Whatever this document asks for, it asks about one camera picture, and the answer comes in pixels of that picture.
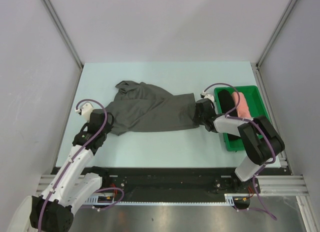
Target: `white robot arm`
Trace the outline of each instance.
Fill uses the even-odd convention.
[[[247,182],[266,163],[274,160],[285,149],[285,144],[267,117],[239,118],[216,114],[212,97],[206,94],[196,102],[194,122],[205,126],[209,132],[241,137],[247,156],[234,173],[239,184]]]
[[[39,197],[28,196],[14,214],[8,232],[38,231],[39,218],[41,229],[45,232],[69,231],[74,215],[84,202],[102,187],[106,176],[100,169],[93,167],[80,184],[75,186],[85,166],[91,161],[111,131],[114,117],[102,109],[93,109],[90,103],[85,103],[77,110],[87,123],[74,137],[67,160],[54,177],[50,185]],[[92,141],[87,143],[98,131]]]

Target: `white wall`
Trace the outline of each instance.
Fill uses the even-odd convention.
[[[270,96],[289,163],[303,174],[320,215],[320,0],[301,0],[265,62]]]
[[[40,0],[0,0],[0,230],[56,155],[80,75]]]
[[[257,62],[289,0],[52,0],[82,62]]]

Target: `green tray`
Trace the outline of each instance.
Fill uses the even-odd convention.
[[[245,100],[248,104],[249,111],[252,117],[257,116],[266,116],[269,119],[267,114],[266,107],[264,102],[262,101],[261,95],[259,93],[258,87],[254,85],[249,86],[238,86],[235,87],[239,92],[244,94]],[[218,93],[222,90],[229,91],[230,94],[234,92],[234,90],[230,87],[218,87],[214,89],[214,98],[218,113],[222,113],[220,101],[218,98]],[[223,134],[223,138],[226,145],[227,151],[244,151],[245,147],[241,139],[229,141],[228,135],[226,133]]]

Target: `wire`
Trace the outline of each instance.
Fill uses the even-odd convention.
[[[254,191],[252,190],[252,188],[250,186],[248,187],[248,190],[249,190],[249,195],[250,195],[249,199],[250,199],[255,195],[255,193],[254,193]]]
[[[90,98],[82,99],[76,104],[76,106],[75,106],[76,110],[79,108],[79,105],[82,102],[94,102],[97,105],[99,105],[103,109],[103,112],[104,112],[104,121],[103,121],[100,129],[86,143],[84,143],[84,145],[81,148],[79,148],[79,150],[74,154],[74,156],[71,158],[72,161],[74,161],[74,159],[79,155],[79,153],[100,134],[100,132],[104,129],[104,127],[105,127],[105,125],[106,125],[106,123],[108,121],[108,113],[107,113],[105,107],[101,103],[99,103],[98,101],[96,101],[94,99],[90,99]],[[68,168],[69,168],[69,166],[71,164],[72,164],[72,162],[68,162],[66,164],[66,166],[64,167],[64,169],[61,172],[60,176],[58,177],[58,179],[56,180],[56,182],[52,186],[53,191],[58,187],[59,182],[61,181],[61,179],[63,178],[63,176],[65,175],[65,173],[67,172],[67,170],[68,170]],[[48,201],[49,201],[50,197],[52,196],[52,194],[53,194],[53,192],[50,191],[48,196],[46,197],[43,205],[42,205],[42,208],[41,208],[41,211],[40,211],[40,215],[39,215],[39,220],[38,220],[38,232],[42,232],[42,229],[41,229],[42,219],[43,219],[43,216],[44,216],[44,213],[45,213],[45,208],[46,208],[46,206],[48,204]]]
[[[113,192],[113,198],[115,198],[117,196],[117,194],[118,194],[118,190],[115,189]]]
[[[273,164],[274,162],[276,162],[276,154],[275,154],[274,148],[272,147],[272,145],[271,145],[270,141],[268,140],[267,136],[265,135],[265,133],[261,130],[261,128],[259,127],[259,125],[257,125],[254,121],[252,121],[251,119],[248,119],[248,118],[239,118],[239,117],[234,117],[234,116],[230,116],[230,115],[229,115],[232,111],[234,111],[234,110],[237,109],[237,107],[238,107],[238,105],[239,105],[239,103],[240,103],[240,94],[239,94],[238,90],[237,90],[234,86],[232,86],[232,85],[230,85],[230,84],[228,84],[228,83],[213,83],[213,84],[211,84],[210,86],[208,86],[208,87],[204,90],[204,92],[206,92],[206,91],[207,91],[208,89],[210,89],[211,87],[217,86],[217,85],[224,85],[224,86],[228,86],[228,87],[234,89],[234,91],[236,92],[236,94],[237,94],[237,96],[238,96],[238,102],[236,103],[236,105],[234,106],[234,108],[230,109],[227,113],[225,113],[224,116],[225,116],[227,119],[240,120],[240,121],[246,121],[246,122],[248,122],[248,123],[251,123],[251,124],[259,131],[259,133],[262,135],[262,137],[263,137],[264,141],[266,142],[269,150],[271,151],[271,155],[272,155],[272,161],[270,161],[270,162],[267,162],[267,161],[266,161],[266,162],[261,166],[261,168],[260,168],[260,169],[253,175],[253,177],[252,177],[253,189],[254,189],[254,191],[255,191],[255,193],[256,193],[256,196],[258,197],[258,199],[259,199],[259,201],[260,201],[260,203],[261,203],[261,205],[263,206],[264,209],[261,209],[261,208],[238,209],[236,206],[234,206],[234,208],[235,208],[237,211],[249,211],[249,210],[252,210],[252,211],[265,212],[265,213],[267,213],[273,220],[276,221],[276,220],[277,220],[277,217],[274,216],[274,215],[267,209],[265,203],[263,202],[261,196],[259,195],[258,189],[256,188],[256,177],[258,176],[258,174],[259,174],[261,171],[264,170],[264,168],[266,167],[266,165],[270,165],[270,164]]]
[[[117,191],[120,191],[121,192],[121,197],[120,199],[118,199],[116,202],[110,204],[110,205],[107,205],[106,207],[103,207],[103,208],[96,208],[94,206],[82,206],[81,208],[82,209],[96,209],[98,211],[105,211],[105,210],[108,210],[110,208],[112,208],[113,206],[115,206],[116,204],[118,204],[120,201],[122,201],[122,199],[124,198],[125,196],[125,192],[123,189],[121,188],[118,188],[118,187],[110,187],[110,188],[101,188],[101,189],[98,189],[96,192],[94,193],[101,193],[102,191],[110,191],[110,190],[117,190]]]

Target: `pink object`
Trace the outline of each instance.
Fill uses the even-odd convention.
[[[245,98],[245,95],[241,92],[240,94],[240,103],[238,107],[236,108],[236,112],[238,113],[238,117],[240,118],[251,118],[249,107]],[[238,103],[238,94],[237,92],[232,93],[232,98],[234,101],[234,104],[236,105]]]

